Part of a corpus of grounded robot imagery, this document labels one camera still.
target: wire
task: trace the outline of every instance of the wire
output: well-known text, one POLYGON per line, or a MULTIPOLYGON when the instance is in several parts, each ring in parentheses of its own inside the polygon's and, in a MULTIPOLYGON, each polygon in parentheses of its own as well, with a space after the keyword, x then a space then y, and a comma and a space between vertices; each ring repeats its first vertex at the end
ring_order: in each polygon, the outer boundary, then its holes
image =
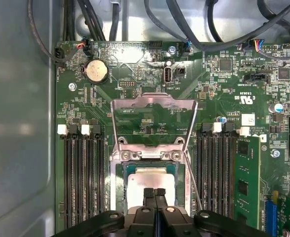
POLYGON ((110 30, 110 41, 116 40, 117 30, 119 27, 119 21, 120 21, 120 5, 114 3, 113 10, 112 10, 112 26, 110 30))
POLYGON ((76 52, 78 51, 77 48, 74 48, 65 58, 57 58, 48 51, 48 49, 43 44, 43 42, 38 34, 38 31, 36 29, 34 15, 33 15, 33 0, 28 0, 28 2, 27 2, 27 16, 28 16, 28 19, 30 21, 32 34, 34 35, 37 44, 41 48, 41 51, 44 54, 46 54, 49 58, 51 58, 52 60, 54 60, 55 62, 58 62, 58 63, 65 63, 76 54, 76 52))
POLYGON ((69 0, 64 0, 63 1, 63 22, 62 22, 62 40, 67 41, 68 40, 68 1, 69 0))
POLYGON ((211 35, 213 36, 214 40, 216 42, 223 42, 223 40, 221 39, 221 37, 217 33, 217 30, 216 30, 215 24, 214 24, 214 19, 213 19, 214 6, 217 2, 218 2, 218 0, 207 0, 206 1, 206 4, 207 4, 207 23, 208 23, 209 31, 210 31, 211 35))
POLYGON ((94 24, 94 27, 96 30, 96 35, 99 37, 99 40, 106 41, 105 36, 103 34, 103 31, 102 31, 101 24, 100 24, 99 19, 94 11, 92 4, 90 3, 89 0, 83 0, 83 2, 85 3, 87 12, 88 12, 89 16, 91 17, 92 22, 94 24))
POLYGON ((74 20, 74 0, 68 1, 68 32, 69 32, 69 40, 75 41, 75 20, 74 20))
POLYGON ((81 8, 82 14, 84 16, 85 22, 87 24, 87 27, 89 28, 91 37, 93 40, 99 41, 99 38, 97 37, 97 33, 95 31, 94 25, 92 23, 92 20, 89 16, 89 13, 85 7, 84 1, 83 0, 78 0, 79 6, 81 8))
POLYGON ((265 53, 263 52, 262 50, 259 51, 259 53, 267 58, 270 58, 270 59, 273 59, 273 60, 279 60, 279 61, 287 61, 287 60, 290 60, 290 56, 289 57, 276 57, 276 56, 273 56, 271 54, 268 54, 268 53, 265 53))
POLYGON ((290 12, 290 5, 287 6, 284 10, 282 10, 279 14, 276 15, 272 20, 267 22, 266 24, 262 25, 258 29, 242 36, 237 39, 234 39, 229 42, 225 43, 218 43, 216 45, 204 45, 199 42, 199 40, 195 37, 194 33, 192 32, 190 26, 188 25, 187 21, 185 20, 183 13, 177 4, 176 0, 166 0, 169 10, 176 21, 179 28, 182 30, 182 32, 185 34, 185 36, 188 38, 189 41, 192 42, 192 44, 199 50, 202 51, 221 51, 225 50, 228 47, 233 47, 237 44, 240 44, 242 42, 248 41, 249 39, 252 39, 259 34, 265 32, 269 28, 271 28, 273 25, 275 25, 280 19, 282 19, 285 15, 287 15, 290 12))
POLYGON ((155 15, 152 13, 152 11, 150 10, 149 7, 149 0, 144 0, 144 4, 145 4, 145 9, 146 9, 146 13, 148 15, 148 17, 150 18, 150 20, 156 25, 158 26, 161 30, 169 33, 170 35, 172 35, 173 37, 177 38, 178 40, 187 43, 187 39, 178 35, 177 33, 175 33, 174 31, 172 31, 170 28, 168 28, 167 26, 165 26, 160 20, 158 20, 157 17, 155 17, 155 15))
MULTIPOLYGON (((271 20, 276 16, 276 14, 268 8, 265 0, 257 0, 257 6, 262 16, 264 16, 267 20, 271 20)), ((281 19, 276 24, 286 29, 290 35, 290 22, 285 19, 281 19)))

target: memory chip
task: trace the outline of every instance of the memory chip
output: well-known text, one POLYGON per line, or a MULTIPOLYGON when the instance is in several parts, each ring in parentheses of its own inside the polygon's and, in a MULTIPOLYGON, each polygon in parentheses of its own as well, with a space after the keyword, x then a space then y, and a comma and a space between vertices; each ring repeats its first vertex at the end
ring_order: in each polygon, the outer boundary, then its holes
POLYGON ((230 59, 220 59, 219 70, 222 72, 232 71, 232 61, 230 59))
POLYGON ((248 183, 243 180, 238 180, 238 191, 247 196, 248 195, 248 183))
POLYGON ((290 69, 289 68, 279 68, 278 76, 279 76, 279 80, 289 80, 290 79, 290 69))
POLYGON ((238 142, 238 153, 248 156, 249 154, 249 145, 248 142, 239 141, 238 142))

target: mounting screw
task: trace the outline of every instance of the mounting screw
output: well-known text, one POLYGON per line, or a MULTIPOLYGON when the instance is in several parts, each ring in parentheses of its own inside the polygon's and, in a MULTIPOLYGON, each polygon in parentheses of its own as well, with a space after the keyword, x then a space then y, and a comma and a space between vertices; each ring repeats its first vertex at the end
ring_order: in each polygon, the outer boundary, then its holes
POLYGON ((175 209, 174 209, 173 207, 167 207, 166 211, 167 211, 167 212, 174 212, 175 209))
POLYGON ((278 150, 272 150, 272 151, 271 151, 271 156, 272 156, 273 158, 278 158, 280 155, 281 155, 281 152, 278 151, 278 150))
POLYGON ((168 53, 171 55, 174 55, 176 53, 176 47, 175 46, 170 46, 168 48, 168 53))
POLYGON ((181 159, 180 153, 179 152, 172 153, 172 159, 173 160, 180 160, 181 159))
POLYGON ((68 88, 70 91, 75 91, 77 89, 77 85, 75 83, 70 83, 68 88))
POLYGON ((122 160, 129 160, 129 153, 128 152, 122 153, 122 160))
POLYGON ((112 214, 112 215, 110 215, 110 218, 111 218, 111 219, 118 218, 118 214, 112 214))
POLYGON ((207 213, 205 213, 205 212, 201 212, 200 216, 202 216, 203 218, 208 218, 209 217, 209 215, 207 213))

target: white label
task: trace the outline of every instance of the white label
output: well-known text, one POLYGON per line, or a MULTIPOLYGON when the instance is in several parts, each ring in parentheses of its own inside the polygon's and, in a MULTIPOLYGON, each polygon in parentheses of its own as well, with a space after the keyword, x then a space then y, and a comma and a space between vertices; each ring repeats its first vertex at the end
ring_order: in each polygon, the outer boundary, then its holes
POLYGON ((242 126, 255 126, 255 114, 242 114, 242 126))

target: capacitor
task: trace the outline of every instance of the capacitor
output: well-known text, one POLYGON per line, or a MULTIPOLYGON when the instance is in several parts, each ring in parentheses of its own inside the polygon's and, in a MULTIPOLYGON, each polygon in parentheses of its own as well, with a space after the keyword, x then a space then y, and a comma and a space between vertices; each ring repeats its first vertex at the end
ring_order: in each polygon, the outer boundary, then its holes
POLYGON ((109 69, 101 60, 88 61, 82 68, 83 75, 93 84, 101 84, 106 81, 109 76, 109 69))
POLYGON ((283 105, 280 103, 270 104, 268 110, 270 113, 282 113, 283 112, 283 105))
POLYGON ((217 122, 221 122, 221 123, 226 123, 227 122, 227 118, 226 117, 222 117, 222 116, 218 116, 216 118, 217 122))

